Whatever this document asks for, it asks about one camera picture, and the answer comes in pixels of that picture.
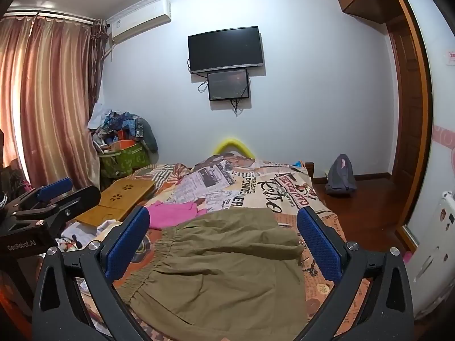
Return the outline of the olive green pants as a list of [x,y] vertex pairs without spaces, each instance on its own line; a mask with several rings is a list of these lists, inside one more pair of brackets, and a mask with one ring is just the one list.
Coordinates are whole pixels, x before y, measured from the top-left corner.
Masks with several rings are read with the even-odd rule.
[[172,340],[293,340],[307,323],[302,245],[269,209],[226,209],[162,231],[119,286]]

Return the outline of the wooden lap desk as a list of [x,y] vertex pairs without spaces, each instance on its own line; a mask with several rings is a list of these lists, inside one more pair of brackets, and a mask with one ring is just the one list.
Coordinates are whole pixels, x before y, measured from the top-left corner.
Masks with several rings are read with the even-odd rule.
[[123,221],[154,190],[146,179],[119,179],[101,193],[100,203],[76,217],[78,223],[97,227],[107,220]]

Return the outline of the pile of clothes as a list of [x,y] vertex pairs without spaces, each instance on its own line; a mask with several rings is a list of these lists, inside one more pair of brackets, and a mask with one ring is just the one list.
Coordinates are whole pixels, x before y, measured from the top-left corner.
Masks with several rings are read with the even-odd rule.
[[149,153],[158,152],[157,139],[150,124],[136,114],[118,113],[96,104],[87,128],[91,131],[92,142],[99,154],[110,150],[114,142],[125,139],[142,144]]

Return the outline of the pink folded garment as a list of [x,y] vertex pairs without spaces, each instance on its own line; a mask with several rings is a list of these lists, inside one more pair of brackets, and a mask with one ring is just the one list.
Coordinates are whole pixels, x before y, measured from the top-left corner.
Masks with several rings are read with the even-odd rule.
[[181,204],[154,202],[146,210],[150,217],[150,229],[165,229],[177,226],[208,212],[206,209],[199,209],[195,202]]

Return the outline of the pink striped curtain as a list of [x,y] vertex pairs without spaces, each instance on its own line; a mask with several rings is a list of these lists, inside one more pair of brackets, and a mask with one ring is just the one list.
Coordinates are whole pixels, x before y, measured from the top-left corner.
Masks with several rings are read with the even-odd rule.
[[1,19],[1,163],[17,162],[33,187],[69,177],[98,186],[88,123],[100,94],[107,34],[43,16]]

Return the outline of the newspaper print bedspread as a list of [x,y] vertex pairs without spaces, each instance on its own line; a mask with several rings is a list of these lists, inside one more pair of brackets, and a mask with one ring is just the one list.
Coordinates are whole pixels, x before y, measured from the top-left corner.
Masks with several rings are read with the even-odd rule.
[[[309,207],[326,226],[336,231],[341,230],[336,214],[314,191],[306,165],[266,162],[227,153],[213,155],[193,168],[181,164],[149,165],[126,178],[155,182],[154,195],[144,203],[145,209],[154,202],[195,202],[199,209],[208,211],[206,214],[240,208],[271,210],[279,226],[293,229],[297,233],[303,248],[300,266],[305,281],[305,327],[334,288],[334,283],[325,279],[321,273],[297,228],[299,210]],[[148,228],[127,271],[113,284],[117,293],[128,275],[152,260],[156,242],[161,238],[163,230]],[[148,340],[172,340],[148,325],[126,303],[125,305],[148,335]]]

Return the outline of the grey backpack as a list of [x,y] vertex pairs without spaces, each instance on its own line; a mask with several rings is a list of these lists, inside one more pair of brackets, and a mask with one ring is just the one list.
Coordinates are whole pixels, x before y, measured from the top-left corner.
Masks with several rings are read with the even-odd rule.
[[328,171],[325,192],[331,196],[348,196],[356,189],[352,163],[346,154],[340,154]]

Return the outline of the yellow foam tube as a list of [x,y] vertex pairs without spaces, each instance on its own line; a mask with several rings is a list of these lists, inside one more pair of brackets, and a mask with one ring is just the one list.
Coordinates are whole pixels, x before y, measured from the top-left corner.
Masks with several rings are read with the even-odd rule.
[[215,148],[213,151],[213,154],[221,154],[228,149],[235,149],[237,150],[241,155],[254,159],[255,155],[253,152],[240,140],[235,139],[235,138],[226,138],[223,139]]

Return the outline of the white air conditioner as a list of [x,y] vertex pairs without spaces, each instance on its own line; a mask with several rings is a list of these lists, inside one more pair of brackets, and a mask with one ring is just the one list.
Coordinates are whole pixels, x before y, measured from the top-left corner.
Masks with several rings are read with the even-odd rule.
[[160,0],[128,13],[111,23],[112,40],[118,44],[169,22],[171,22],[170,2]]

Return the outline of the small black wall monitor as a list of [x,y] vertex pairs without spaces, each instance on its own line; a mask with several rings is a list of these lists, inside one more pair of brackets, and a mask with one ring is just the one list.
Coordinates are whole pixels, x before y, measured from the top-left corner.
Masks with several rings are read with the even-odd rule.
[[250,84],[246,69],[208,73],[208,92],[211,102],[247,99]]

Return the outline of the black wall television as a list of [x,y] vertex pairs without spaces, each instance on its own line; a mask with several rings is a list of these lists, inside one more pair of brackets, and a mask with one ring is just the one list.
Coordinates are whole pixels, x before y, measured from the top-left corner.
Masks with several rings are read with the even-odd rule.
[[264,65],[258,26],[229,28],[187,37],[191,73]]

